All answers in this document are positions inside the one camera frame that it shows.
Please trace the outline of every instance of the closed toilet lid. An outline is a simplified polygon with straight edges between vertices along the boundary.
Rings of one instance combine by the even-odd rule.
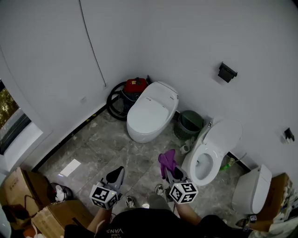
[[[152,98],[139,98],[127,115],[127,123],[134,131],[148,134],[160,128],[168,114],[168,109]]]
[[[243,128],[237,120],[221,120],[207,132],[204,144],[214,145],[221,152],[235,148],[242,137]]]

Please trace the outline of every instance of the person's right arm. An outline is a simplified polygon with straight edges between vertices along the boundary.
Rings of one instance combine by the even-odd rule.
[[[202,220],[202,218],[198,216],[188,204],[175,203],[175,205],[182,220],[193,225],[198,225],[199,222]]]

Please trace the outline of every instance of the black and white marker cube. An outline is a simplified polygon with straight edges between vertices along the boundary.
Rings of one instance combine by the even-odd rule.
[[[191,203],[198,194],[198,189],[194,183],[177,183],[172,186],[169,194],[178,204]]]
[[[97,185],[93,185],[89,197],[94,205],[107,210],[114,206],[118,201],[117,192]]]

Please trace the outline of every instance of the gray tile floor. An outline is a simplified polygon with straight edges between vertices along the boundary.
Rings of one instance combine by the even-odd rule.
[[[167,187],[161,178],[158,155],[175,149],[177,163],[181,165],[183,162],[184,156],[179,151],[183,142],[174,135],[173,127],[174,123],[170,123],[155,140],[138,144],[129,137],[126,122],[118,121],[104,111],[50,157],[39,172],[50,182],[71,188],[75,197],[95,215],[98,208],[89,199],[92,186],[100,181],[104,171],[122,165],[126,171],[121,188],[124,196],[113,208],[113,213],[118,214],[125,208],[128,195],[134,196],[137,204],[142,206],[158,183]],[[68,177],[62,177],[60,172],[73,159],[81,164]],[[210,184],[199,187],[199,194],[190,205],[202,217],[215,214],[235,226],[243,215],[232,210],[231,199],[237,180],[244,173],[238,165],[219,172]]]

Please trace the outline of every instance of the open toilet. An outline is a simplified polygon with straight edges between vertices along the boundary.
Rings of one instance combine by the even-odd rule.
[[[222,119],[209,123],[200,132],[194,148],[186,155],[182,168],[197,186],[210,183],[217,175],[224,156],[242,137],[239,121]]]
[[[156,138],[169,124],[178,107],[177,91],[163,83],[150,84],[127,114],[127,130],[138,143]]]

